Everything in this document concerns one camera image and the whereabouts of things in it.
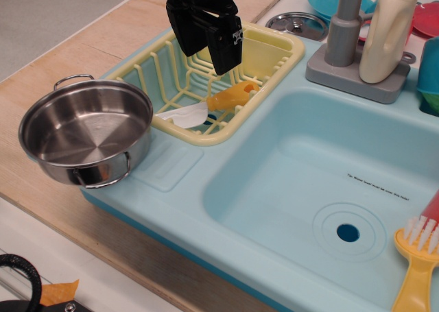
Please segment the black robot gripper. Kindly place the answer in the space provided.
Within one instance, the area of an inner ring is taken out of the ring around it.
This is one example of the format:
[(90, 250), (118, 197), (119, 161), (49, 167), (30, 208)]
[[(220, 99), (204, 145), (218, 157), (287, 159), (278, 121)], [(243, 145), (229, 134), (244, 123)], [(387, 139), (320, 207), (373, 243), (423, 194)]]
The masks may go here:
[[(241, 64), (243, 28), (233, 0), (167, 0), (166, 10), (180, 48), (186, 56), (208, 45), (217, 75)], [(206, 33), (206, 12), (218, 15)]]

